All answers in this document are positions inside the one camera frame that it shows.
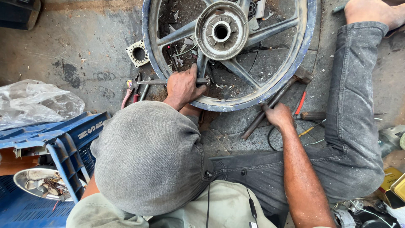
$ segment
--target pliers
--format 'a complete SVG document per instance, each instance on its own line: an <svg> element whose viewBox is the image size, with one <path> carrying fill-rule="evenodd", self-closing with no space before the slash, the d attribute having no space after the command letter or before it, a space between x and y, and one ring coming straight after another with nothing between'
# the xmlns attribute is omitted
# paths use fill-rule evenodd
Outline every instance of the pliers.
<svg viewBox="0 0 405 228"><path fill-rule="evenodd" d="M127 81L127 85L128 85L128 89L127 89L127 94L124 97L124 100L122 101L121 104L121 109L125 108L125 105L128 101L128 98L131 96L131 93L134 92L134 100L133 102L137 102L138 101L138 88L139 88L139 84L137 82L141 81L141 73L138 73L138 75L132 80L132 81Z"/></svg>

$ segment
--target bare foot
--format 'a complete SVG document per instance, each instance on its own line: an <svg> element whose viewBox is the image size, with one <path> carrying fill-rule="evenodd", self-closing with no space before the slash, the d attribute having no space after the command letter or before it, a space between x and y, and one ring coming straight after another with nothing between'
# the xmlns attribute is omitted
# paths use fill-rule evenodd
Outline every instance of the bare foot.
<svg viewBox="0 0 405 228"><path fill-rule="evenodd" d="M350 0L345 7L347 24L355 22L382 22L396 29L405 24L405 4L389 6L381 0Z"/></svg>
<svg viewBox="0 0 405 228"><path fill-rule="evenodd" d="M197 118L200 117L202 109L194 107L190 104L186 104L182 109L180 109L180 113L184 116L196 116Z"/></svg>

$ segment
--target hairy forearm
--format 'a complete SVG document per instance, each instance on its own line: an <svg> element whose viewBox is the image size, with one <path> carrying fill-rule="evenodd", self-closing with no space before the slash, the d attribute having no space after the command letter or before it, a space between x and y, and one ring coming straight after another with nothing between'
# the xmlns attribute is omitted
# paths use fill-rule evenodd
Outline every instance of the hairy forearm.
<svg viewBox="0 0 405 228"><path fill-rule="evenodd" d="M284 150L284 189L298 228L335 227L325 192L295 128L280 129Z"/></svg>

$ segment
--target man's right hand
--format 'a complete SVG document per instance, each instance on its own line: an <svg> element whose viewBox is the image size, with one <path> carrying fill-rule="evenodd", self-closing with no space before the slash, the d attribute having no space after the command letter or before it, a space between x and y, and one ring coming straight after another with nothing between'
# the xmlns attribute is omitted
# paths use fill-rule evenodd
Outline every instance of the man's right hand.
<svg viewBox="0 0 405 228"><path fill-rule="evenodd" d="M277 103L274 108L269 108L264 104L262 105L262 110L266 113L268 121L279 130L283 127L294 125L291 110L283 103Z"/></svg>
<svg viewBox="0 0 405 228"><path fill-rule="evenodd" d="M180 73L174 72L167 80L167 98L164 103L179 111L187 103L199 98L207 89L206 85L196 87L197 64Z"/></svg>

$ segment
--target metal bracket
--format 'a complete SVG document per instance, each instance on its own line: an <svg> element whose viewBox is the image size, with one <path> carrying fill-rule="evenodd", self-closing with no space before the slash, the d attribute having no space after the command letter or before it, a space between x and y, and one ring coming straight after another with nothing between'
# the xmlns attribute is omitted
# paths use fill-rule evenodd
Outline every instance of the metal bracket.
<svg viewBox="0 0 405 228"><path fill-rule="evenodd" d="M145 52L145 58L144 59L142 59L142 60L136 59L136 57L134 56L134 50L136 48L142 48L143 49L143 51ZM149 56L148 56L148 54L146 52L145 43L143 42L143 40L140 40L140 41L132 44L131 46L127 47L125 50L127 51L128 56L131 58L131 61L134 63L136 68L138 68L140 66L143 66L143 65L145 65L145 64L147 64L149 62Z"/></svg>

